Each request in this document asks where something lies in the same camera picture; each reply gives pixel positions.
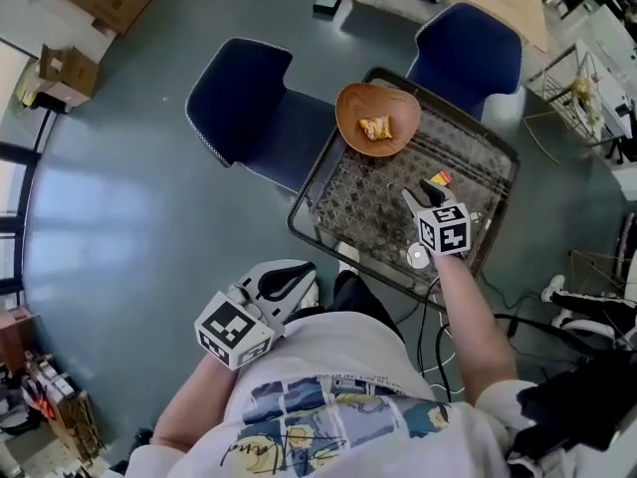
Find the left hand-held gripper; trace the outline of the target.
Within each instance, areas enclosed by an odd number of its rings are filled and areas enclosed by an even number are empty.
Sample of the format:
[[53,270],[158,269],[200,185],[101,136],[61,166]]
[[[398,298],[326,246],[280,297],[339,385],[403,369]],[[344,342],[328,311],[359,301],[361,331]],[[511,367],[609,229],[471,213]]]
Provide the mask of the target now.
[[198,344],[229,369],[271,350],[284,321],[315,281],[314,263],[281,259],[257,264],[226,293],[218,292],[194,323]]

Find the orange snack packet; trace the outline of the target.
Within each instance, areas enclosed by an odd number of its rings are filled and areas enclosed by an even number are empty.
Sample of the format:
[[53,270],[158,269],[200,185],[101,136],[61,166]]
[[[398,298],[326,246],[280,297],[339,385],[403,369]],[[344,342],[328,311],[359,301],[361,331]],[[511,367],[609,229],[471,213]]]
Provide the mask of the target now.
[[358,125],[369,140],[392,139],[390,116],[360,119]]

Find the wooden bowl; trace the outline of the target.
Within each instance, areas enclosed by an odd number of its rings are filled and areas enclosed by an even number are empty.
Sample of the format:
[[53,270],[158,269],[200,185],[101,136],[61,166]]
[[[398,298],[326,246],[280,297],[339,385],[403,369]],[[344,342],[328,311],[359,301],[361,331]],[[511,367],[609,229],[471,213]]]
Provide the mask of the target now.
[[[402,150],[421,123],[418,101],[407,92],[354,83],[346,86],[335,104],[338,130],[354,150],[372,157],[387,157]],[[362,119],[389,117],[390,138],[371,140],[359,125]]]

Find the person's right forearm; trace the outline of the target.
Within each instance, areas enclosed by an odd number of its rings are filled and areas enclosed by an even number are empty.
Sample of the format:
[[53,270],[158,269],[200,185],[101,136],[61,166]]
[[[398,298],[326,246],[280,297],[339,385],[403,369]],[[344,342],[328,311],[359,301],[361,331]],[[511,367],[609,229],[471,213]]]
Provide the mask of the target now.
[[518,376],[515,354],[466,264],[436,255],[442,294],[467,401],[490,386]]

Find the person's white shoe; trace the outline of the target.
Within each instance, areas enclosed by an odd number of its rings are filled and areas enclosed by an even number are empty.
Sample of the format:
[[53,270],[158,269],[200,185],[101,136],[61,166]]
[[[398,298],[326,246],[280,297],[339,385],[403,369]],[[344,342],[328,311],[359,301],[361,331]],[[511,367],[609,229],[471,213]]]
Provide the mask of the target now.
[[358,274],[358,269],[354,267],[354,264],[359,263],[359,252],[354,247],[340,241],[336,247],[337,253],[346,258],[346,261],[340,260],[338,262],[338,272],[351,272],[354,275]]

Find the glass top rattan table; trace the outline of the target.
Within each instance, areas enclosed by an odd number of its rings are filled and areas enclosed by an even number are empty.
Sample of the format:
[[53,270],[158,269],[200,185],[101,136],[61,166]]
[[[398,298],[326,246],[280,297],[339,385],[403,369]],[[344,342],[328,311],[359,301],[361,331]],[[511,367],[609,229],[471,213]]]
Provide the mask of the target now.
[[323,147],[287,218],[291,233],[335,256],[337,242],[356,248],[361,271],[422,302],[436,270],[417,270],[407,260],[417,240],[401,191],[421,204],[429,199],[420,183],[440,171],[472,215],[471,248],[464,260],[478,275],[498,235],[520,166],[518,153],[479,121],[405,78],[381,67],[367,83],[416,98],[421,123],[396,154],[374,158],[346,144],[339,131]]

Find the person's black shorts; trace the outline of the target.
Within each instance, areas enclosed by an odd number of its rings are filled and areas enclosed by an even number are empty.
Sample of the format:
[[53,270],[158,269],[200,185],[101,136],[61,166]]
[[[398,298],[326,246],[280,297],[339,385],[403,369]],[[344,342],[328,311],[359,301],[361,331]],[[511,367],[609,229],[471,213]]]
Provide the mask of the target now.
[[382,305],[372,294],[364,281],[352,270],[338,273],[334,280],[333,300],[329,312],[353,312],[371,317],[393,331],[404,341],[396,324]]

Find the person's white printed shirt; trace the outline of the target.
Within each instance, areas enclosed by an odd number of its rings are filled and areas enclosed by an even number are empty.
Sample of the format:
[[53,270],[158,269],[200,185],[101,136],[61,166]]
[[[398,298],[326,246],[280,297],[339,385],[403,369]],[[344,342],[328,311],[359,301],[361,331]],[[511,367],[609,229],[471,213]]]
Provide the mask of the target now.
[[512,478],[524,388],[440,402],[386,326],[311,316],[244,369],[218,426],[188,451],[135,450],[125,478]]

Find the blue chair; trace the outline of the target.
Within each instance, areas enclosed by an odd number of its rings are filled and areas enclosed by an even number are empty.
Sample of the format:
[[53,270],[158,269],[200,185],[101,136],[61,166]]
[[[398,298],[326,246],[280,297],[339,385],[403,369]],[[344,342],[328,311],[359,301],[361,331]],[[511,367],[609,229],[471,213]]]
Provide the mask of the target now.
[[286,87],[292,60],[277,45],[227,40],[192,88],[185,114],[224,167],[238,164],[297,193],[336,122],[334,105]]
[[488,97],[520,87],[523,45],[506,24],[466,2],[425,23],[406,79],[480,120]]

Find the yellow flower bunch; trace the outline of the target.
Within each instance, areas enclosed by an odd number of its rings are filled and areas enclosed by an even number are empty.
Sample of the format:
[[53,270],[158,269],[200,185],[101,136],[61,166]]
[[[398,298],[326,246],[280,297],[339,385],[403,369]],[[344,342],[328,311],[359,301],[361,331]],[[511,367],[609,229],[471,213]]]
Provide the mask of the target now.
[[589,125],[602,121],[602,104],[594,81],[588,76],[577,76],[571,86],[571,102],[578,116]]

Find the white table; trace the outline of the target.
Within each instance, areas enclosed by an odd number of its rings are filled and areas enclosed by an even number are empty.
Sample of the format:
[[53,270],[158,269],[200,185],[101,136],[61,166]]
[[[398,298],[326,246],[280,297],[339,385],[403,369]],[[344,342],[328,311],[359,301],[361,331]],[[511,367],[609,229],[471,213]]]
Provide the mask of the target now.
[[603,5],[588,18],[585,43],[603,66],[602,94],[612,136],[606,158],[637,161],[637,44],[613,12]]

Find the black bag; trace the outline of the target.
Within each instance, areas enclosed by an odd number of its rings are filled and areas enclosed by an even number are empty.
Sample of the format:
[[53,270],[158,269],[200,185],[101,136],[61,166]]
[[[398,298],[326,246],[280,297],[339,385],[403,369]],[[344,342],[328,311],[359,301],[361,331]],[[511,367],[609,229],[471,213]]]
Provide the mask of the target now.
[[604,451],[637,409],[637,359],[597,358],[522,390],[517,400],[532,426],[516,435],[515,454],[538,461],[578,444]]

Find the brown cardboard box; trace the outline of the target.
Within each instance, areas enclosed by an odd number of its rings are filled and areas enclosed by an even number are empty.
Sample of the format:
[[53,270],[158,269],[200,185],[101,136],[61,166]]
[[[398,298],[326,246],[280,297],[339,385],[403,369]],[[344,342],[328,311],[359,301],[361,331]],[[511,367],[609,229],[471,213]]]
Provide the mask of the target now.
[[0,310],[0,363],[11,373],[24,368],[25,352],[34,346],[36,318],[27,306]]

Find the black framed glass door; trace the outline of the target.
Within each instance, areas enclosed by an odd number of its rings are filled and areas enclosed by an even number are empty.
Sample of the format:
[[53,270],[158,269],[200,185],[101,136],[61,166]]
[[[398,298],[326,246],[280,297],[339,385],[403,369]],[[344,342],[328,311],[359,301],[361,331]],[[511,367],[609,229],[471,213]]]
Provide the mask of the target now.
[[31,189],[41,153],[0,142],[0,311],[24,298],[23,260]]

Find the open cardboard box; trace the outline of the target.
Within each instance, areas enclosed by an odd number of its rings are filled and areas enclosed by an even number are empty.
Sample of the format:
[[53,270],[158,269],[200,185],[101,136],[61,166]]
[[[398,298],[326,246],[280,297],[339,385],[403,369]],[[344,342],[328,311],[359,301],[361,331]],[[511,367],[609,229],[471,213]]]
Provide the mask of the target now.
[[99,71],[100,66],[75,47],[44,45],[39,60],[40,91],[76,108],[93,97]]

